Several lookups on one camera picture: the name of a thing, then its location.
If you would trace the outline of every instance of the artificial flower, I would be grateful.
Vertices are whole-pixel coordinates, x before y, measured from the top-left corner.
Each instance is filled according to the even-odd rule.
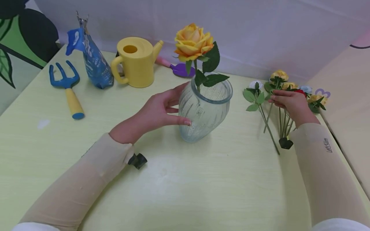
[[[300,86],[298,89],[301,89],[302,91],[304,91],[307,94],[312,93],[312,87],[310,87],[310,86]]]
[[[289,86],[290,86],[290,89],[296,89],[296,88],[298,88],[298,85],[295,84],[295,83],[293,83],[293,82],[285,82],[285,83],[283,83],[282,89],[283,90],[286,90],[286,89],[289,88]]]
[[[305,97],[307,97],[306,93],[302,89],[295,90],[294,92],[298,92],[298,93],[304,94]]]
[[[252,81],[250,84],[249,84],[249,88],[255,88],[256,86],[256,83],[258,83],[258,88],[261,89],[263,87],[263,83],[259,80],[255,80],[255,81]]]
[[[213,48],[213,37],[209,32],[203,33],[195,23],[185,26],[179,30],[175,38],[176,50],[181,62],[196,60],[199,56],[207,53]]]
[[[323,95],[311,95],[310,98],[308,98],[307,102],[309,103],[313,103],[313,102],[316,102],[318,101],[319,99],[321,99],[322,97],[324,97],[322,100],[321,100],[321,104],[322,105],[325,105],[326,104],[326,101],[327,101],[327,98]]]
[[[271,78],[275,78],[275,76],[282,78],[285,81],[288,81],[289,76],[286,74],[285,71],[279,69],[271,74]]]

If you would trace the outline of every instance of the hand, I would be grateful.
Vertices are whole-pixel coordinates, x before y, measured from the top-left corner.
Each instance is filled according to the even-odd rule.
[[[173,106],[179,104],[180,95],[187,84],[151,96],[138,113],[115,126],[109,135],[119,143],[134,144],[145,133],[163,126],[191,126],[189,119],[168,114],[179,112]]]
[[[286,109],[296,123],[296,127],[304,123],[320,124],[308,107],[307,99],[302,93],[282,90],[274,90],[273,93],[275,95],[271,96],[269,102],[274,102],[276,106]]]

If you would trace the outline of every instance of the flower stem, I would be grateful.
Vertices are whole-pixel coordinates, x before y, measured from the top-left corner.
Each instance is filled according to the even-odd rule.
[[[281,127],[281,108],[279,107],[279,135],[280,135],[280,138],[281,137],[281,131],[282,131],[282,127]]]
[[[279,80],[276,82],[276,86],[275,86],[275,90],[279,87]],[[269,114],[267,115],[267,123],[269,122],[269,118],[270,118],[270,114],[271,114],[271,109],[272,109],[272,105],[274,104],[274,102],[271,103],[270,105],[270,110],[269,110]],[[267,127],[267,123],[266,123],[266,126],[265,126],[265,129],[263,130],[263,133],[266,132],[266,127]]]
[[[198,67],[197,67],[197,65],[196,65],[196,59],[194,60],[194,68],[195,68],[195,73],[196,73],[196,71],[198,70]],[[196,88],[197,88],[198,92],[200,93],[200,92],[201,92],[201,87],[200,87],[200,85],[199,85],[199,86],[197,86]]]
[[[290,116],[289,116],[289,114],[288,114],[288,121],[286,122],[286,126],[285,126],[285,129],[284,129],[284,137],[287,137],[288,136],[288,133],[287,133],[287,131],[288,131],[288,124],[289,124],[289,122],[290,122]]]
[[[264,121],[264,122],[265,122],[265,124],[266,124],[267,130],[268,130],[268,131],[269,131],[269,133],[270,133],[270,136],[271,136],[272,142],[274,143],[274,146],[275,146],[275,149],[276,149],[276,151],[277,151],[277,154],[278,154],[278,155],[280,155],[280,152],[279,152],[279,150],[278,150],[278,146],[276,145],[275,140],[274,140],[274,137],[272,136],[272,132],[271,132],[271,130],[270,130],[270,126],[267,124],[267,120],[266,120],[266,117],[265,117],[265,112],[263,111],[263,108],[262,108],[262,106],[261,106],[261,105],[259,105],[259,106],[258,106],[258,110],[259,110],[259,112],[260,112],[260,113],[261,113],[261,115],[262,115],[262,119],[263,119],[263,121]]]
[[[286,109],[284,109],[284,122],[283,122],[283,132],[282,132],[282,138],[285,137],[284,136],[284,130],[285,130],[285,120],[286,120]]]
[[[291,122],[291,123],[290,123],[290,125],[289,125],[289,130],[288,130],[288,132],[286,133],[286,136],[288,136],[288,135],[289,135],[290,130],[292,129],[292,125],[293,125],[293,120],[292,120],[292,122]]]

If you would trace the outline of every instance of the yellow rose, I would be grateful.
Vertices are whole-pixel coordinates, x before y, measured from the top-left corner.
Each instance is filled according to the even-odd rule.
[[[286,74],[285,71],[279,69],[271,74],[271,78],[275,78],[275,76],[282,78],[285,81],[288,81],[289,76]]]
[[[326,104],[326,101],[327,101],[327,98],[325,96],[323,96],[323,95],[311,95],[310,98],[307,100],[307,102],[309,102],[309,103],[316,102],[319,99],[321,99],[322,97],[324,97],[324,98],[321,100],[320,103],[322,105],[325,105]]]
[[[199,28],[192,23],[182,30],[179,30],[175,38],[176,50],[179,60],[186,62],[195,60],[213,48],[213,37],[209,32],[203,33],[203,28]]]
[[[293,83],[293,82],[285,82],[285,83],[283,83],[282,89],[286,90],[286,89],[288,89],[289,86],[290,86],[291,89],[298,88],[298,85]]]

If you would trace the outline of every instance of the yellow handle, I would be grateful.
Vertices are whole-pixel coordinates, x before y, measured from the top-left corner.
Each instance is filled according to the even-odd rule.
[[[84,110],[82,110],[81,104],[78,101],[76,95],[74,94],[71,88],[67,88],[65,90],[65,94],[67,96],[68,106],[71,111],[71,115],[73,119],[82,119],[85,117]]]
[[[118,73],[117,65],[119,63],[123,62],[123,58],[121,56],[116,57],[111,62],[111,70],[114,78],[119,82],[120,84],[126,84],[128,83],[128,78],[121,78],[120,74]]]

